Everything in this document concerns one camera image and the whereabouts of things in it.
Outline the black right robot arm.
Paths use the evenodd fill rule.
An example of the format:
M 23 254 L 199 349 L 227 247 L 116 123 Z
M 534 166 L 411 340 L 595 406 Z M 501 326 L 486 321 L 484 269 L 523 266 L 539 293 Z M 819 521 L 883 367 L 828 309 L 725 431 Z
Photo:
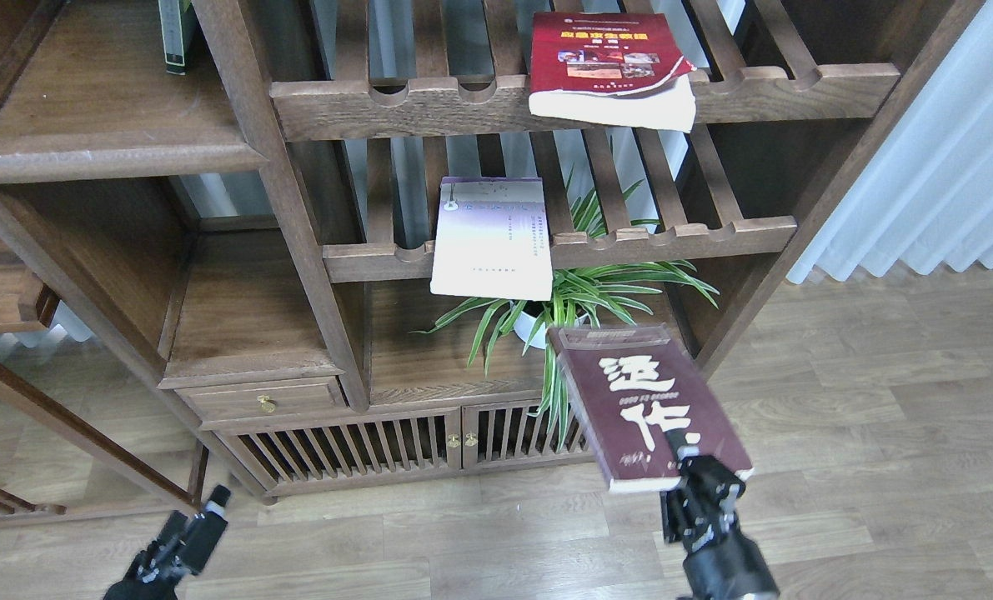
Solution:
M 702 455 L 685 433 L 665 437 L 680 482 L 660 494 L 668 544 L 682 543 L 683 569 L 695 599 L 777 599 L 780 590 L 758 544 L 740 531 L 735 502 L 746 485 L 720 460 Z

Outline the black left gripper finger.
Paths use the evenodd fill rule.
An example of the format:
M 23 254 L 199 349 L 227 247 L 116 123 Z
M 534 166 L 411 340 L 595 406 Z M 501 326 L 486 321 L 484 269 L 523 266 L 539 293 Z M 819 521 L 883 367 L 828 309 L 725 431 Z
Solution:
M 203 572 L 227 528 L 225 509 L 231 497 L 228 487 L 215 486 L 203 511 L 193 517 L 179 539 L 177 563 L 193 576 Z

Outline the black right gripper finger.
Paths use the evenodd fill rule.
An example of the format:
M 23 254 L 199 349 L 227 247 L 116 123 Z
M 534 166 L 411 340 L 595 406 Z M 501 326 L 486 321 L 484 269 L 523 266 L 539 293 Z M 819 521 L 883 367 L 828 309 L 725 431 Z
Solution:
M 683 508 L 682 490 L 661 493 L 661 529 L 664 538 L 683 538 L 688 521 Z
M 739 476 L 717 458 L 702 455 L 698 447 L 688 443 L 683 430 L 668 430 L 665 437 L 675 456 L 684 495 L 703 508 L 734 509 L 746 490 Z

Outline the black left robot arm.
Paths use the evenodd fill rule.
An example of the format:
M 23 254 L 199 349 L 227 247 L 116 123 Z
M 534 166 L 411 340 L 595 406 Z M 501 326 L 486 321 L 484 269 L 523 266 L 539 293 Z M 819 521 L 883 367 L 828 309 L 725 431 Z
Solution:
M 159 535 L 138 552 L 122 581 L 106 592 L 106 599 L 176 599 L 175 588 L 184 576 L 200 574 L 227 527 L 225 508 L 232 491 L 214 487 L 202 512 L 187 517 L 172 512 Z

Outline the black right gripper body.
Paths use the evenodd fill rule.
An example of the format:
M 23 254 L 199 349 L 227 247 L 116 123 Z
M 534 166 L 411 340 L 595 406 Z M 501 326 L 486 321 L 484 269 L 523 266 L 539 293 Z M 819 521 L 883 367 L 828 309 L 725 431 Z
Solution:
M 708 509 L 684 495 L 688 528 L 682 543 L 682 562 L 694 597 L 774 597 L 777 583 L 755 540 L 740 531 L 736 511 Z

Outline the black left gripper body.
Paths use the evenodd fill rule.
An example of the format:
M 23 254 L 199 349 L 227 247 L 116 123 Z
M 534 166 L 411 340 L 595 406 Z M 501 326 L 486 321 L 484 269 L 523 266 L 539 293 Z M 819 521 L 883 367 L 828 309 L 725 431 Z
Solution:
M 135 556 L 125 582 L 133 588 L 176 588 L 184 577 L 199 574 L 179 556 L 188 522 L 190 519 L 182 512 L 172 512 L 159 535 Z

